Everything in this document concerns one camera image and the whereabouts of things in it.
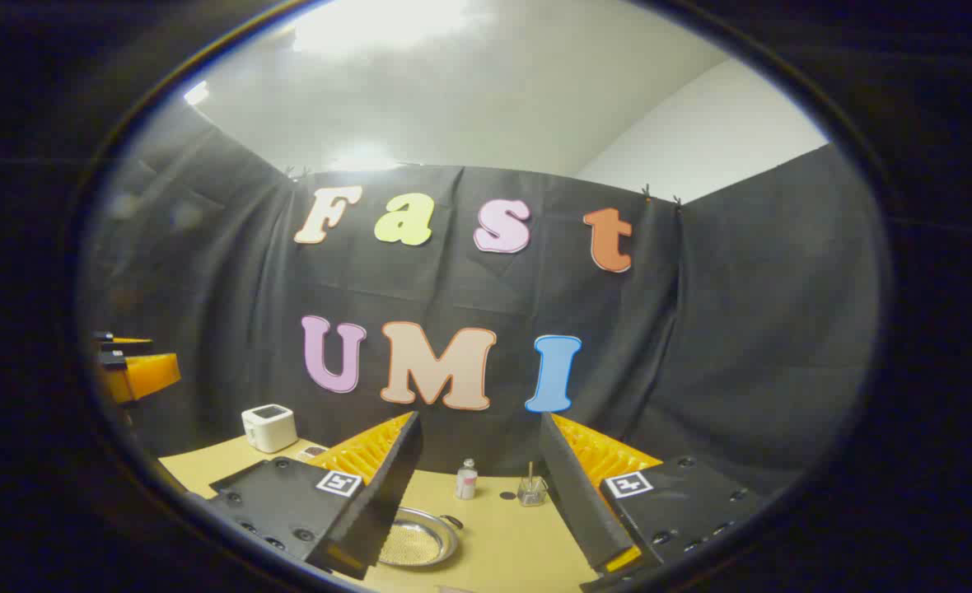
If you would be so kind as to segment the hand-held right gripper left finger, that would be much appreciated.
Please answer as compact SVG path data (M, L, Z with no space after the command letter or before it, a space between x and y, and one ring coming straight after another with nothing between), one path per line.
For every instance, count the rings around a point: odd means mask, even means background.
M206 508L294 562L361 581L377 563L423 448L402 414L312 460L278 455L211 483Z

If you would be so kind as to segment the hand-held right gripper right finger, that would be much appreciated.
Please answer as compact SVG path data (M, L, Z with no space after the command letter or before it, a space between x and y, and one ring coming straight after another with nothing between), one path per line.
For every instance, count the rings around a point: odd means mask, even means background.
M587 590L684 566L766 503L696 455L659 460L554 413L542 417L539 448L561 515L596 572Z

